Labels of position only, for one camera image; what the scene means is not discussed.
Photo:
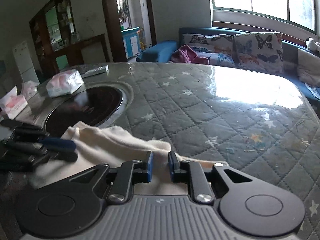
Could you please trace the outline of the large butterfly pillow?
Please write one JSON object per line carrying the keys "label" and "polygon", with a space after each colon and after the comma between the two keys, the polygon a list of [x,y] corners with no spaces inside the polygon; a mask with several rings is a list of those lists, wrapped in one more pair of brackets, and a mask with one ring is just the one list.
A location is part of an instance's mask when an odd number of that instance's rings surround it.
{"label": "large butterfly pillow", "polygon": [[283,73],[281,33],[236,34],[234,44],[240,68],[267,74]]}

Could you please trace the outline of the blue white cabinet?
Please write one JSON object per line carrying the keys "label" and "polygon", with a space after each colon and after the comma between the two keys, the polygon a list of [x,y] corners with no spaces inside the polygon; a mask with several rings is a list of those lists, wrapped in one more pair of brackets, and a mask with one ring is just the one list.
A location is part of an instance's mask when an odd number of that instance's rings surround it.
{"label": "blue white cabinet", "polygon": [[126,58],[130,59],[141,52],[140,47],[140,27],[129,28],[121,31]]}

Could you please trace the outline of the black induction cooktop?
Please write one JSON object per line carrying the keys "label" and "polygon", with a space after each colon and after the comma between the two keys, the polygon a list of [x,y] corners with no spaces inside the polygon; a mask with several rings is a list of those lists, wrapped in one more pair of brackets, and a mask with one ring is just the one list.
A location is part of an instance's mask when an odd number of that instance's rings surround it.
{"label": "black induction cooktop", "polygon": [[45,129],[50,135],[61,137],[67,128],[80,121],[97,126],[111,117],[122,101],[123,94],[117,88],[88,88],[59,104],[46,119]]}

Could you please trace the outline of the pink white tissue pack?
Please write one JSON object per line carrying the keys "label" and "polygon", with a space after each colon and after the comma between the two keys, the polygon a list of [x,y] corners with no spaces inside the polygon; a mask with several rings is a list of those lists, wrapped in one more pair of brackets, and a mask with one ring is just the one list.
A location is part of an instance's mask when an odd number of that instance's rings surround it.
{"label": "pink white tissue pack", "polygon": [[76,69],[60,72],[54,75],[47,83],[46,90],[51,98],[73,94],[84,81]]}

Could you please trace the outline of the dark wooden display cabinet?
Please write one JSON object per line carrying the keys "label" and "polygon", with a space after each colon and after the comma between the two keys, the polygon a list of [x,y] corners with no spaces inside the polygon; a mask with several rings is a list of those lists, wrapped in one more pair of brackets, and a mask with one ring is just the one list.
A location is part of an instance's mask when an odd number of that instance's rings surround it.
{"label": "dark wooden display cabinet", "polygon": [[82,50],[100,44],[108,62],[105,35],[82,39],[76,31],[71,0],[50,0],[30,21],[40,72],[50,78],[63,69],[84,64]]}

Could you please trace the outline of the small butterfly pillow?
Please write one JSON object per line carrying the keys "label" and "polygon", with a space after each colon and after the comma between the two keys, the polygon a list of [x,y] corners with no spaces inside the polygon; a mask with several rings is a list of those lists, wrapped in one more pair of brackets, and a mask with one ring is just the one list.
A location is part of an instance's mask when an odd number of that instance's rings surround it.
{"label": "small butterfly pillow", "polygon": [[235,67],[233,36],[227,34],[183,34],[182,45],[187,44],[199,57],[206,57],[210,65]]}

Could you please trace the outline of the panda plush toy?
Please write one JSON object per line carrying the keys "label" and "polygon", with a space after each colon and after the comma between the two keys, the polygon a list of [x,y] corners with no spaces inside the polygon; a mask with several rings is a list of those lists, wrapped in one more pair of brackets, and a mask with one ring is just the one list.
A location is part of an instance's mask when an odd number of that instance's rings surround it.
{"label": "panda plush toy", "polygon": [[305,42],[308,50],[314,53],[320,52],[320,43],[316,42],[312,37],[307,38]]}

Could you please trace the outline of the grey remote control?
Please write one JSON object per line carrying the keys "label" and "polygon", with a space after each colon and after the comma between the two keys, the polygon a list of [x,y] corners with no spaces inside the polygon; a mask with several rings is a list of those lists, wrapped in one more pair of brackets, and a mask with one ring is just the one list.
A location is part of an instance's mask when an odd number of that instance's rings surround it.
{"label": "grey remote control", "polygon": [[86,78],[86,77],[91,77],[99,74],[104,74],[106,72],[108,72],[108,65],[90,69],[86,71],[84,74],[81,74],[81,77]]}

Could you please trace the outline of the magenta cloth on sofa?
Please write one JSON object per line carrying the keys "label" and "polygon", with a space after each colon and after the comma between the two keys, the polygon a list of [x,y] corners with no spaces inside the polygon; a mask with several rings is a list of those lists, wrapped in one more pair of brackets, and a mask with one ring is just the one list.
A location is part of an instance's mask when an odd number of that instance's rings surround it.
{"label": "magenta cloth on sofa", "polygon": [[173,63],[193,63],[193,64],[209,64],[207,57],[201,57],[196,54],[187,44],[181,46],[171,55]]}

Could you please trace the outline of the cream white garment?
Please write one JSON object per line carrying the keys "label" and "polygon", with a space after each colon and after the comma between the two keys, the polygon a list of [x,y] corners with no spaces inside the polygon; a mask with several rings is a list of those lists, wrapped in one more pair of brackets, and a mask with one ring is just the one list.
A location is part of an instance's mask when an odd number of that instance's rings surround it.
{"label": "cream white garment", "polygon": [[171,151],[171,145],[168,142],[138,139],[119,126],[100,129],[83,122],[69,127],[62,138],[75,142],[77,161],[68,164],[60,160],[51,160],[40,165],[28,177],[33,188],[44,187],[98,164],[108,164],[114,168],[120,167],[125,161],[143,160],[146,153],[152,151],[152,181],[148,184],[137,184],[135,193],[147,195],[187,193],[185,184],[171,182],[168,168],[168,153]]}

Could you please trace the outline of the pink tissue box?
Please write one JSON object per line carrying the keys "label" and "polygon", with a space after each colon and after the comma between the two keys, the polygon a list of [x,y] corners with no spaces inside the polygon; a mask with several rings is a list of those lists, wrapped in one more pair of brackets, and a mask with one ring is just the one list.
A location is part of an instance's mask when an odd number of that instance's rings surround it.
{"label": "pink tissue box", "polygon": [[15,86],[1,98],[0,105],[4,116],[15,119],[27,107],[28,102],[22,94],[17,94],[17,86]]}

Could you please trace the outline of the grey cushion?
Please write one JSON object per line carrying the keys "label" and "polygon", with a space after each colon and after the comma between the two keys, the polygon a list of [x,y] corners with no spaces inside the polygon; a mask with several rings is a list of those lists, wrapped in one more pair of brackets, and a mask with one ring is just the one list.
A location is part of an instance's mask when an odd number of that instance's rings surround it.
{"label": "grey cushion", "polygon": [[299,80],[311,86],[319,87],[320,83],[320,63],[319,57],[302,50],[297,49],[298,66],[297,73]]}

